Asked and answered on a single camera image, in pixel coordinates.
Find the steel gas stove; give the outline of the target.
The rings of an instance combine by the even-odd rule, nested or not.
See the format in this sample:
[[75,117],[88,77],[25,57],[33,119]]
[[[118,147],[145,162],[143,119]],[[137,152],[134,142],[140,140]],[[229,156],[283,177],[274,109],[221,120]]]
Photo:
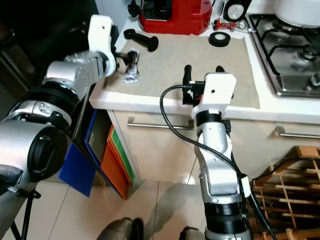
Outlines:
[[275,14],[248,14],[246,20],[272,91],[320,99],[320,27],[290,25]]

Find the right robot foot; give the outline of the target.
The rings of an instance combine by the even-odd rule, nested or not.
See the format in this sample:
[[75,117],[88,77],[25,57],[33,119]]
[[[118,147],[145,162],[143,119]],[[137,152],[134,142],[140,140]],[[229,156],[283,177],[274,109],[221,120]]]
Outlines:
[[206,237],[198,228],[186,226],[180,232],[178,240],[206,240]]

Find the blue cutting board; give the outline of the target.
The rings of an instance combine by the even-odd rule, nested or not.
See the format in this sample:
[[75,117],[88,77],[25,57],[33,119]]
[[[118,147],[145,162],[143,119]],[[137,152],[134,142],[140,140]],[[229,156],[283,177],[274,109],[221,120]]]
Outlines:
[[58,179],[74,190],[89,197],[94,186],[108,186],[100,169],[100,162],[90,148],[88,135],[94,108],[86,106],[77,115],[71,127],[71,144],[65,155],[65,163],[58,173]]

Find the beige cloth counter mat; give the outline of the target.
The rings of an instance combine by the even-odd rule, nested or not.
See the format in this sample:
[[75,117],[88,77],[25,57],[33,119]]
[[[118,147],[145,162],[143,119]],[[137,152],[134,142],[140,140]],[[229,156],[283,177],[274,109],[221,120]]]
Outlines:
[[125,66],[106,78],[103,89],[121,94],[158,98],[167,87],[181,84],[185,66],[191,76],[202,81],[206,73],[221,66],[237,79],[232,106],[260,108],[249,51],[245,40],[231,38],[227,46],[212,46],[207,36],[158,34],[158,48],[153,52],[140,50],[138,71],[141,80],[125,83]]

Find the small clear plastic bottle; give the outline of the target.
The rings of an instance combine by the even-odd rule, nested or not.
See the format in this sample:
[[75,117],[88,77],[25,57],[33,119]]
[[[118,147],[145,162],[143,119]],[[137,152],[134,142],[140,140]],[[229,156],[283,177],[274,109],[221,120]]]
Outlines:
[[124,83],[137,83],[141,80],[140,72],[138,70],[138,63],[130,63],[129,51],[122,58],[126,68],[125,73],[123,74]]

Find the black white dial scale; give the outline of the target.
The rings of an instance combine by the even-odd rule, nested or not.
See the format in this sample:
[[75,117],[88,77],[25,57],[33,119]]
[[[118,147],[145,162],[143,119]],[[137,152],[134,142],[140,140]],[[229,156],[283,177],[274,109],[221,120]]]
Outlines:
[[249,9],[249,0],[223,0],[221,17],[229,23],[236,23],[243,18]]

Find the black knob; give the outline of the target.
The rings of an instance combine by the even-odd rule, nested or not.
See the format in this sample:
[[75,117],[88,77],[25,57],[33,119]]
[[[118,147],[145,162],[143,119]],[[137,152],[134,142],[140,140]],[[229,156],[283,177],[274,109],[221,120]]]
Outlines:
[[127,5],[126,9],[131,18],[137,18],[141,11],[140,5],[137,4],[137,0],[130,0],[130,3]]

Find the black tape roll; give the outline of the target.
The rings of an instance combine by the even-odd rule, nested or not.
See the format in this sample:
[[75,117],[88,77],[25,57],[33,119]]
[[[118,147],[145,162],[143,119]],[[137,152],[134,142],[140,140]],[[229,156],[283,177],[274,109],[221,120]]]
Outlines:
[[231,35],[227,34],[226,32],[216,31],[211,33],[208,37],[208,43],[210,43],[211,46],[218,48],[228,46],[230,44],[230,41]]

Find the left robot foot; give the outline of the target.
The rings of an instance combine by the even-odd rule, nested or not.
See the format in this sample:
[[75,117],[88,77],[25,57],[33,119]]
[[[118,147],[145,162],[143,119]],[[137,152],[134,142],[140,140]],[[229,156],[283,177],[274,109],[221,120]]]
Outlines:
[[110,222],[96,240],[143,240],[144,221],[142,218],[123,217]]

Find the white pot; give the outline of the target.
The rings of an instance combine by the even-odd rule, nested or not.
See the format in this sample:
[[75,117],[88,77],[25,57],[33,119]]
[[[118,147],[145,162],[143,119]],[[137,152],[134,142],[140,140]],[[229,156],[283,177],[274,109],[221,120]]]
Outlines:
[[288,25],[320,28],[320,0],[276,0],[274,11]]

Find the cream kitchen cabinet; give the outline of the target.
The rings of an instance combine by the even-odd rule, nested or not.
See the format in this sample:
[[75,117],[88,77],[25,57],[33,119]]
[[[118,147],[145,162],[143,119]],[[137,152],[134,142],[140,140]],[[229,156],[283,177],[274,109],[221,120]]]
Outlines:
[[[119,129],[119,139],[125,143],[137,178],[199,184],[199,163],[192,144],[167,128],[127,126],[129,117],[134,117],[135,122],[165,124],[162,115],[125,110],[110,110],[109,115]],[[288,133],[320,135],[320,124],[232,119],[234,160],[250,178],[256,178],[269,165],[279,162],[295,146],[320,147],[320,139],[281,137],[275,132],[276,126],[283,126]]]

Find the red kitchen appliance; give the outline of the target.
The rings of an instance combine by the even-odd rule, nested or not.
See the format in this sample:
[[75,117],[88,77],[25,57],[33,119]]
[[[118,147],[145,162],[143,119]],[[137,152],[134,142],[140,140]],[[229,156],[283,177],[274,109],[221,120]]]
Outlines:
[[212,10],[211,0],[141,0],[138,19],[147,33],[200,35]]

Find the green cutting board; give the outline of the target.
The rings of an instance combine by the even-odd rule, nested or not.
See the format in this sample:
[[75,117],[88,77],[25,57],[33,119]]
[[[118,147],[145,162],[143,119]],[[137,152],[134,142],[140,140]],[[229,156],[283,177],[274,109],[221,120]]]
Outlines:
[[113,142],[114,149],[118,153],[119,160],[121,162],[122,167],[126,171],[126,175],[128,177],[128,180],[131,183],[134,183],[135,179],[136,179],[135,171],[131,166],[130,160],[128,159],[126,151],[124,150],[124,147],[122,146],[121,140],[120,140],[119,135],[117,134],[117,131],[115,130],[114,126],[112,126],[112,128],[110,128],[109,139]]

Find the large dark refrigerator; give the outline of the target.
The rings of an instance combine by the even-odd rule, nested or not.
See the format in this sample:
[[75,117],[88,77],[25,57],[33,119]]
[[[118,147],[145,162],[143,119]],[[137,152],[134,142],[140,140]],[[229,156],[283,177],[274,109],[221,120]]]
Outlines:
[[89,49],[95,0],[0,0],[3,31],[0,102],[15,102],[39,83],[51,62]]

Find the small red valve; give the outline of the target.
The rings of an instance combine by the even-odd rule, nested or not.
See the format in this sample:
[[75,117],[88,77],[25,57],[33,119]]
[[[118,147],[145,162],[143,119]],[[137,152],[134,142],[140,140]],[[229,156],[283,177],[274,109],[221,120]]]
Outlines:
[[215,31],[227,29],[233,32],[237,27],[238,23],[236,22],[224,22],[223,20],[220,19],[215,19],[215,21],[212,23],[212,29]]

